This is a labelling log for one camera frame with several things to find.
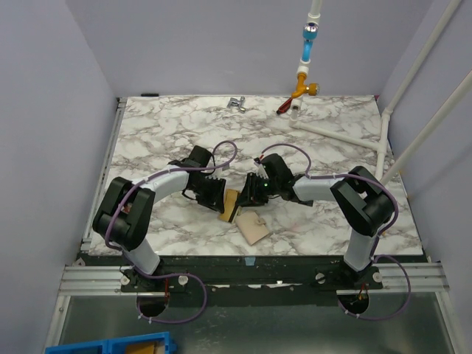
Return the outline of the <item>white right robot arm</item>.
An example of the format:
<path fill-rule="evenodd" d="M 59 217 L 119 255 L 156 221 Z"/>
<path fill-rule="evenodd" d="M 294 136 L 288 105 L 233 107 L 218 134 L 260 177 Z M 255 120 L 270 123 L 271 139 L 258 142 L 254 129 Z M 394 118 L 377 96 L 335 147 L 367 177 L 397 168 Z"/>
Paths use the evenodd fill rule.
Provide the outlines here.
<path fill-rule="evenodd" d="M 386 231 L 398 216 L 398 203 L 392 194 L 365 167 L 333 176 L 294 174 L 283 158 L 272 153 L 258 159 L 260 172 L 248 173 L 237 207 L 258 207 L 269 198 L 311 207 L 315 201 L 335 201 L 351 228 L 344 255 L 346 266 L 339 271 L 341 284 L 357 288 L 366 280 L 376 237 Z"/>

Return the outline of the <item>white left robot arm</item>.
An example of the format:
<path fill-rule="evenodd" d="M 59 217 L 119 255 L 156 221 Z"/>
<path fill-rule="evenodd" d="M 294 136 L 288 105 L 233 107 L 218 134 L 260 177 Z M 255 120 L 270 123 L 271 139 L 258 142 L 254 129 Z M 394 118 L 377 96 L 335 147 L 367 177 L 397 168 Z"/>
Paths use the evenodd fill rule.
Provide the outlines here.
<path fill-rule="evenodd" d="M 160 257 L 146 240 L 154 204 L 173 193 L 190 190 L 197 204 L 224 212 L 226 181 L 211 177 L 208 168 L 214 154 L 195 146 L 187 158 L 171 161 L 151 176 L 139 181 L 117 177 L 106 190 L 92 229 L 140 270 L 138 282 L 147 291 L 158 290 L 164 280 L 158 269 Z"/>

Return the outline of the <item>gold card stack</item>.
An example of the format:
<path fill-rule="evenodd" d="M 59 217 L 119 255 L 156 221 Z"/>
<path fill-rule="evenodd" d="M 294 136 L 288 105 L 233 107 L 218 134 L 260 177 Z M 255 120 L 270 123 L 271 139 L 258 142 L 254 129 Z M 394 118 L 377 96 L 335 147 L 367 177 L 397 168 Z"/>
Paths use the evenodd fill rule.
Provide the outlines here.
<path fill-rule="evenodd" d="M 240 192 L 233 189 L 227 189 L 223 198 L 224 211 L 218 218 L 227 223 L 233 223 L 238 215 L 240 208 L 236 205 Z"/>

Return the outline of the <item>beige card holder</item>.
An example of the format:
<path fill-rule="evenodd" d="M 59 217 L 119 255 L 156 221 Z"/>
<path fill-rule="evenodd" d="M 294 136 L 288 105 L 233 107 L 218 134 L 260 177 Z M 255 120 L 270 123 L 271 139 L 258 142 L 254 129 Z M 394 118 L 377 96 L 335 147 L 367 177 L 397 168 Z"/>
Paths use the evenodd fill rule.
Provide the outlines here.
<path fill-rule="evenodd" d="M 250 246 L 271 234 L 265 220 L 254 211 L 244 212 L 237 216 L 235 224 Z"/>

